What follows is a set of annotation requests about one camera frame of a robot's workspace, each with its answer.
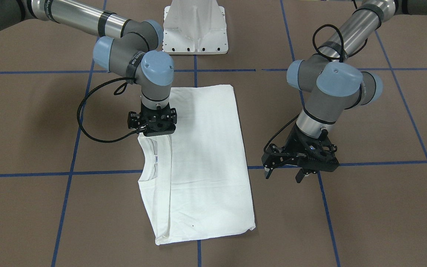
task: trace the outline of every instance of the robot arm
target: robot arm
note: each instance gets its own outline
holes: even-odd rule
[[[342,111],[373,102],[383,90],[377,75],[360,72],[344,61],[357,53],[367,37],[395,14],[427,15],[427,1],[365,0],[329,40],[315,47],[317,54],[289,66],[289,85],[309,92],[310,97],[286,144],[278,147],[270,141],[266,145],[261,158],[266,179],[283,165],[301,168],[296,176],[298,183],[310,173],[337,169],[337,147],[327,137],[329,131]]]
[[[93,49],[95,63],[141,85],[141,112],[129,114],[128,127],[145,125],[147,136],[174,132],[176,110],[169,106],[174,64],[167,53],[154,50],[162,44],[161,25],[154,20],[136,22],[74,0],[0,0],[0,31],[28,19],[51,20],[99,36]]]

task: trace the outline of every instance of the gray joint housing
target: gray joint housing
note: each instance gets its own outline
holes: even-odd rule
[[[147,51],[159,47],[163,38],[157,22],[135,22],[75,0],[0,0],[0,31],[27,19],[51,20],[100,37],[136,32],[147,47],[139,49]]]
[[[311,93],[296,124],[314,138],[322,129],[331,130],[344,109],[366,105],[383,90],[383,83],[375,74],[329,62],[320,55],[293,62],[287,80],[290,86]]]
[[[397,0],[396,15],[427,15],[427,0]]]
[[[120,39],[101,37],[93,48],[94,61],[120,76],[134,78],[141,85],[141,101],[147,108],[164,108],[169,103],[174,63],[167,53],[148,51],[145,38],[127,32]]]

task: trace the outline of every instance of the white t-shirt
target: white t-shirt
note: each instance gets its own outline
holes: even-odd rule
[[[139,189],[156,244],[255,228],[242,132],[230,85],[172,88],[172,135],[145,137]]]

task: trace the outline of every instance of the black band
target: black band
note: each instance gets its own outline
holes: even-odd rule
[[[336,42],[332,42],[332,41],[327,41],[324,44],[322,44],[321,47],[330,47],[331,49],[333,49],[335,52],[337,52],[337,54],[341,54],[340,50],[342,48],[342,46],[340,44],[337,44]],[[344,49],[344,59],[348,59],[349,55],[347,54],[347,51]]]
[[[113,12],[103,11],[102,15],[98,19],[98,36],[103,37],[105,36],[105,25],[108,21],[108,17],[110,17],[112,14],[116,14]]]
[[[361,7],[359,7],[357,10],[355,10],[355,12],[357,12],[358,10],[370,10],[373,13],[377,14],[377,17],[378,17],[378,26],[377,26],[377,29],[380,28],[381,21],[385,19],[385,13],[383,13],[383,10],[381,10],[380,7],[377,7],[375,5],[364,4],[364,5],[361,5]]]
[[[22,3],[22,0],[16,0],[17,4],[19,5],[19,11],[21,11],[21,22],[26,19],[26,8],[24,7],[24,4]]]
[[[44,3],[44,11],[46,12],[46,16],[49,18],[49,20],[52,20],[53,22],[58,23],[54,17],[52,17],[52,3],[54,0],[46,0]]]
[[[335,122],[326,122],[326,121],[324,121],[324,120],[321,120],[321,119],[319,119],[318,117],[316,117],[316,116],[314,116],[314,115],[312,115],[312,114],[310,114],[308,111],[307,111],[307,109],[306,108],[303,108],[303,110],[304,110],[304,113],[306,113],[306,115],[308,115],[309,117],[311,117],[311,119],[313,119],[313,120],[315,120],[315,121],[317,121],[317,122],[319,122],[319,123],[322,123],[322,124],[327,124],[327,125],[333,125]]]
[[[125,21],[125,23],[123,24],[122,32],[120,32],[120,38],[121,38],[121,37],[123,37],[124,29],[125,29],[126,25],[128,24],[128,22],[129,22],[130,20],[131,20],[131,19],[126,20],[126,21]]]
[[[32,10],[32,1],[27,0],[26,5],[27,5],[27,9],[29,10],[29,13],[31,13],[32,17],[35,17],[37,19],[36,14],[34,14],[34,11]]]
[[[168,99],[168,98],[169,98],[169,96],[167,96],[166,98],[161,99],[161,100],[154,100],[154,99],[148,98],[148,97],[143,93],[143,91],[142,91],[142,90],[141,90],[141,93],[143,94],[143,96],[144,96],[147,100],[149,100],[149,101],[153,101],[153,102],[163,102],[164,100],[166,100],[166,99]]]
[[[356,105],[358,105],[360,103],[360,101],[361,101],[361,94],[362,94],[361,91],[362,91],[362,88],[360,86],[359,87],[359,97],[357,98],[357,101],[353,105],[349,106],[348,108],[344,108],[344,110],[351,109],[351,108],[355,107]]]
[[[405,15],[409,15],[410,14],[408,12],[408,0],[402,0],[401,1],[401,10],[402,10],[403,14],[405,14]]]
[[[138,35],[139,37],[141,37],[144,40],[144,42],[146,43],[146,48],[148,49],[148,51],[151,51],[151,49],[149,49],[148,41],[146,40],[146,38],[144,38],[144,36],[140,35],[137,32],[128,32],[128,33],[134,33],[134,34]]]
[[[141,63],[141,59],[144,57],[143,51],[138,51],[134,54],[133,58],[129,61],[128,66],[126,67],[126,77],[132,77],[133,83],[136,83],[134,76],[136,75],[136,70],[138,69],[139,63]]]

